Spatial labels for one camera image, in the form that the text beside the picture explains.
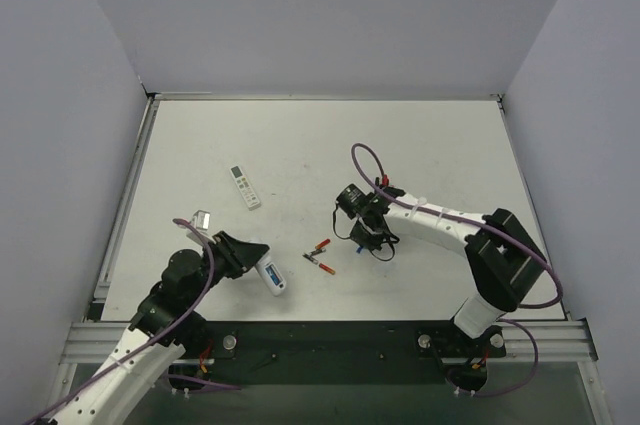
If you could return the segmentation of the white rounded remote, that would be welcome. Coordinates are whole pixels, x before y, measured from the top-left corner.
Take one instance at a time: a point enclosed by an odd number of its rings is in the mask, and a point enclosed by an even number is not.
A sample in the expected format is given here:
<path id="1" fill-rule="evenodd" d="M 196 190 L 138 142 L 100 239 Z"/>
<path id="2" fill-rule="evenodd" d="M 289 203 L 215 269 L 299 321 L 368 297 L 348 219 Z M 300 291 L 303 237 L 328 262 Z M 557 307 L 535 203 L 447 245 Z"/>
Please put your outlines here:
<path id="1" fill-rule="evenodd" d="M 263 254 L 254 269 L 273 296 L 277 297 L 284 293 L 287 282 L 284 275 L 277 268 L 270 250 Z"/>

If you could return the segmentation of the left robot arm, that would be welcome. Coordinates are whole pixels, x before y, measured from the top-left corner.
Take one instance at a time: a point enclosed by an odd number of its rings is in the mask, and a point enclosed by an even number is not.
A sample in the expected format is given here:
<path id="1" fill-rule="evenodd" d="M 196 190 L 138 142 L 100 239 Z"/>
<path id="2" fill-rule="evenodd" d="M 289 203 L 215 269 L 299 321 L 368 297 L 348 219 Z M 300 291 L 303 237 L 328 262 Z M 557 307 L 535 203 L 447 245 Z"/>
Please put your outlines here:
<path id="1" fill-rule="evenodd" d="M 270 247 L 223 231 L 193 235 L 202 250 L 171 255 L 98 371 L 28 424 L 122 424 L 177 359 L 206 349 L 207 321 L 196 308 L 221 280 L 268 265 Z"/>

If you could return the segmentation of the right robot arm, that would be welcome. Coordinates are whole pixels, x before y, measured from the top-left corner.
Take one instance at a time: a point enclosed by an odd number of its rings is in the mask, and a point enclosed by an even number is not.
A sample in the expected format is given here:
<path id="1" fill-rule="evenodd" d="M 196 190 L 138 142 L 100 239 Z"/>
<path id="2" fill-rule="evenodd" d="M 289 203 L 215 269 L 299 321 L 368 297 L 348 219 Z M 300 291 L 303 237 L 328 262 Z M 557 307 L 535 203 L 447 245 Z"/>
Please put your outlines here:
<path id="1" fill-rule="evenodd" d="M 384 195 L 354 184 L 336 197 L 336 209 L 354 222 L 348 239 L 370 252 L 395 249 L 404 237 L 441 246 L 466 259 L 476 292 L 454 314 L 453 324 L 477 339 L 499 318 L 516 311 L 543 267 L 531 257 L 541 251 L 508 210 L 465 213 L 437 206 L 395 187 Z"/>

